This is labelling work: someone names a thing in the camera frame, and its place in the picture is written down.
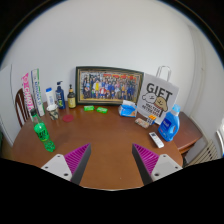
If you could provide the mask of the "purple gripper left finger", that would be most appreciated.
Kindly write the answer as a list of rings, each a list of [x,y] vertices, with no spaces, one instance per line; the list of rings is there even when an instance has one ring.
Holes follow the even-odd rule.
[[[91,144],[83,145],[66,155],[56,154],[42,169],[79,185],[91,155]]]

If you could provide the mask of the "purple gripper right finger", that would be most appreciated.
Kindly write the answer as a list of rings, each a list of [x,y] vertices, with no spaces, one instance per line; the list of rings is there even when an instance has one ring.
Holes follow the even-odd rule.
[[[156,154],[138,144],[132,144],[132,154],[144,185],[148,185],[182,169],[182,166],[169,154]]]

